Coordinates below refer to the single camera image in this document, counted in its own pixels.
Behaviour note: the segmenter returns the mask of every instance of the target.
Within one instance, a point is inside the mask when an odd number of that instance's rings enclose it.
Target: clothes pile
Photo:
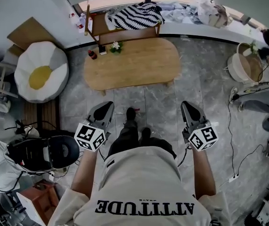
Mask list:
[[[154,27],[164,24],[161,8],[154,3],[140,3],[110,9],[105,14],[105,22],[109,30],[122,28],[126,30]]]
[[[194,24],[206,24],[224,27],[232,22],[225,7],[212,0],[195,0],[192,4],[181,5],[178,2],[159,2],[161,15],[167,22],[186,23],[187,18]]]
[[[159,2],[158,5],[162,8],[161,15],[167,22],[181,24],[185,23],[185,19],[189,17],[193,23],[201,24],[196,6],[183,7],[178,2]]]
[[[198,17],[203,24],[221,28],[229,25],[233,20],[227,14],[225,7],[216,4],[213,0],[198,2]]]

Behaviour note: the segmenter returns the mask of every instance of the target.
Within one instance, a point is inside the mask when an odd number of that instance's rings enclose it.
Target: white t-shirt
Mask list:
[[[110,156],[99,191],[89,199],[67,189],[49,224],[77,226],[230,226],[224,194],[186,193],[173,156],[138,147]]]

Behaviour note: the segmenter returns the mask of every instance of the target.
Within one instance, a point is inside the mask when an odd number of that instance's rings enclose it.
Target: sneaker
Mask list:
[[[229,95],[229,102],[232,104],[233,103],[233,97],[238,93],[238,89],[236,87],[233,87],[232,90],[230,91]]]
[[[243,107],[243,102],[241,102],[240,106],[238,106],[238,111],[243,112],[244,107]]]
[[[128,121],[134,121],[135,120],[135,110],[134,108],[128,108],[126,111],[126,119]]]
[[[148,127],[145,127],[142,131],[142,139],[143,140],[146,140],[146,139],[149,139],[151,136],[151,130],[150,128]]]

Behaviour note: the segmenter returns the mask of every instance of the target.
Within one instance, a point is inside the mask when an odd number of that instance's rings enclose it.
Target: small bottle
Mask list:
[[[97,59],[97,54],[94,51],[88,50],[87,52],[92,59]]]
[[[85,14],[81,14],[79,17],[79,20],[81,21],[82,25],[85,26],[86,25],[86,15]]]
[[[79,18],[74,14],[71,13],[69,14],[69,18],[72,20],[72,22],[78,27],[78,28],[83,28],[84,26],[82,25],[82,22],[79,20]]]

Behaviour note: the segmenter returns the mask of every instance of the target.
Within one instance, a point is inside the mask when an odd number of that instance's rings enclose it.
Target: black shoe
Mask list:
[[[134,108],[128,108],[126,111],[126,119],[128,121],[134,121],[135,120],[135,110]]]
[[[150,130],[150,128],[145,127],[145,128],[142,130],[142,140],[149,139],[150,136],[151,136],[151,130]]]

